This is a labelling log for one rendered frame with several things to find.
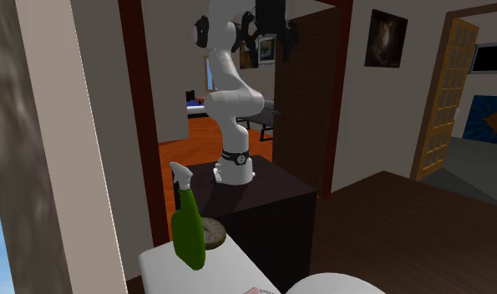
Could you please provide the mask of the blue star wall picture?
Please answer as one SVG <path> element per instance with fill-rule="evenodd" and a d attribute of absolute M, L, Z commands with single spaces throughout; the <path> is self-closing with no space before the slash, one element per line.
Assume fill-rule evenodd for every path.
<path fill-rule="evenodd" d="M 474 96 L 462 138 L 497 144 L 497 96 Z"/>

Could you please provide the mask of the yellow lattice door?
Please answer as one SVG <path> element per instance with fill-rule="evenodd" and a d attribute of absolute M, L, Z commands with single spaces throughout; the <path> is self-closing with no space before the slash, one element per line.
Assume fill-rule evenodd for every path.
<path fill-rule="evenodd" d="M 454 116 L 461 100 L 479 28 L 460 18 L 452 22 L 443 64 L 432 103 L 429 125 L 424 131 L 423 148 L 415 174 L 416 180 L 443 167 Z"/>

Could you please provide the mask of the white framed wall picture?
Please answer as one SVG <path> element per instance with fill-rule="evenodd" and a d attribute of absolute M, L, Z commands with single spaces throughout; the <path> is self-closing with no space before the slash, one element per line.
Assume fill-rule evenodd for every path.
<path fill-rule="evenodd" d="M 258 63 L 272 64 L 276 59 L 276 39 L 273 37 L 260 37 L 258 39 Z"/>

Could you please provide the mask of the black window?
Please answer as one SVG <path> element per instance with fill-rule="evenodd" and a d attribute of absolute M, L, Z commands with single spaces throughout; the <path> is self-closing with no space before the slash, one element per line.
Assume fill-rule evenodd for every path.
<path fill-rule="evenodd" d="M 497 73 L 497 43 L 477 44 L 469 71 L 473 74 Z"/>

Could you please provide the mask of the wood framed window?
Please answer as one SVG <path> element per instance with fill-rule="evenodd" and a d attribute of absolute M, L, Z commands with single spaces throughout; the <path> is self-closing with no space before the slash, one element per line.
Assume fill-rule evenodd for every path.
<path fill-rule="evenodd" d="M 215 86 L 214 80 L 212 78 L 212 72 L 210 69 L 209 56 L 204 57 L 204 68 L 205 68 L 205 89 L 207 92 L 215 92 L 217 87 Z"/>

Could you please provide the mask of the green spray bottle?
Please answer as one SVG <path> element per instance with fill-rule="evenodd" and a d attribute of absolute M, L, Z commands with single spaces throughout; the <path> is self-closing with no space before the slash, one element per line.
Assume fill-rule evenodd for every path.
<path fill-rule="evenodd" d="M 171 216 L 175 254 L 192 270 L 205 264 L 205 237 L 201 216 L 190 187 L 193 173 L 184 165 L 170 162 L 174 182 L 179 185 L 180 208 Z"/>

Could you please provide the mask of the dark wall picture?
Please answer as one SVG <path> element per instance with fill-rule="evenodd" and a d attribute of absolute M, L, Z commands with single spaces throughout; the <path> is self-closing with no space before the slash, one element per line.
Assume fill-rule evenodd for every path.
<path fill-rule="evenodd" d="M 364 66 L 399 68 L 407 26 L 406 18 L 373 9 Z"/>

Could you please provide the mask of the dark brown door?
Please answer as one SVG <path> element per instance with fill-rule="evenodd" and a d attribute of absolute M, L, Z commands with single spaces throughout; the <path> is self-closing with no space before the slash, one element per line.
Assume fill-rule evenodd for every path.
<path fill-rule="evenodd" d="M 298 41 L 285 60 L 276 45 L 272 162 L 320 192 L 337 67 L 342 10 L 295 19 Z"/>

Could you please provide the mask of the blue bed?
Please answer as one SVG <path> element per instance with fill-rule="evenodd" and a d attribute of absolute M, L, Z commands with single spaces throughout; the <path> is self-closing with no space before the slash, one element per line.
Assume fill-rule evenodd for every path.
<path fill-rule="evenodd" d="M 208 114 L 205 111 L 204 96 L 196 96 L 194 90 L 186 91 L 185 100 L 187 107 L 187 116 L 189 119 L 208 116 Z"/>

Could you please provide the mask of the dark robot stand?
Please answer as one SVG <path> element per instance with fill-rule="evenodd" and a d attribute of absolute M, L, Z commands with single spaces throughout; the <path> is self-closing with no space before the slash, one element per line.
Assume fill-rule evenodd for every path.
<path fill-rule="evenodd" d="M 317 192 L 253 155 L 253 180 L 216 183 L 213 162 L 191 165 L 191 189 L 200 215 L 218 220 L 280 292 L 309 276 Z"/>

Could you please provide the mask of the brown wall picture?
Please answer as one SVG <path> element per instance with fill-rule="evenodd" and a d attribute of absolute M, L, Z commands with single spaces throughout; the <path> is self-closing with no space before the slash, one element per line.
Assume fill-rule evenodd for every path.
<path fill-rule="evenodd" d="M 249 48 L 246 42 L 241 43 L 240 49 L 240 69 L 258 68 L 258 45 Z"/>

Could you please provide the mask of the dark low table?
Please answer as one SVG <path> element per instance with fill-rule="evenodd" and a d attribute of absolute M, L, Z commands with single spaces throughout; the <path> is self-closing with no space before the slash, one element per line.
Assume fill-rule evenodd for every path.
<path fill-rule="evenodd" d="M 259 114 L 255 114 L 248 117 L 238 117 L 236 118 L 236 122 L 246 122 L 247 128 L 250 129 L 252 123 L 257 123 L 261 125 L 261 136 L 260 141 L 268 141 L 273 140 L 273 138 L 264 138 L 264 134 L 267 130 L 273 130 L 274 125 L 274 117 L 276 115 L 281 115 L 278 110 L 274 109 L 274 101 L 266 100 L 264 103 L 264 108 Z"/>

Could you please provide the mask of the white toilet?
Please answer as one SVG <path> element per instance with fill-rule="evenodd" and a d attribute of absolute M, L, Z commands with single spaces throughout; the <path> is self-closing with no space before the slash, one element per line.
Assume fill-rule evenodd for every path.
<path fill-rule="evenodd" d="M 231 239 L 207 251 L 205 265 L 192 270 L 176 254 L 172 242 L 139 255 L 145 294 L 386 294 L 373 284 L 346 274 L 325 272 L 301 279 L 288 291 L 276 284 Z"/>

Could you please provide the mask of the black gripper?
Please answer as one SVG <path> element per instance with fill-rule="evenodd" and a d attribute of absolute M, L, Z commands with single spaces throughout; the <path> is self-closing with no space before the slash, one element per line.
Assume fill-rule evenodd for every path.
<path fill-rule="evenodd" d="M 298 41 L 297 21 L 286 21 L 287 0 L 256 0 L 256 16 L 245 12 L 241 18 L 241 41 L 249 53 L 256 52 L 256 39 L 263 30 L 279 30 L 277 39 L 282 45 L 283 62 L 290 60 L 291 50 Z"/>

